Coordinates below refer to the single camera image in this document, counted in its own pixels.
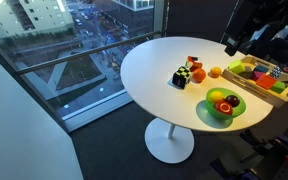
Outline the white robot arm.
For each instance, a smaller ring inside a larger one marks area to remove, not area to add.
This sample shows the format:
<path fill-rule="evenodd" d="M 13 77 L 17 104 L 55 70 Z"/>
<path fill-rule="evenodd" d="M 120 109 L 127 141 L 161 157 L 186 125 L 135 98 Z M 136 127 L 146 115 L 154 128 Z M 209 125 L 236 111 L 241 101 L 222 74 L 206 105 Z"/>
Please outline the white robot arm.
<path fill-rule="evenodd" d="M 225 52 L 233 56 L 255 31 L 267 26 L 260 36 L 264 41 L 288 26 L 288 0 L 243 0 L 225 29 Z"/>

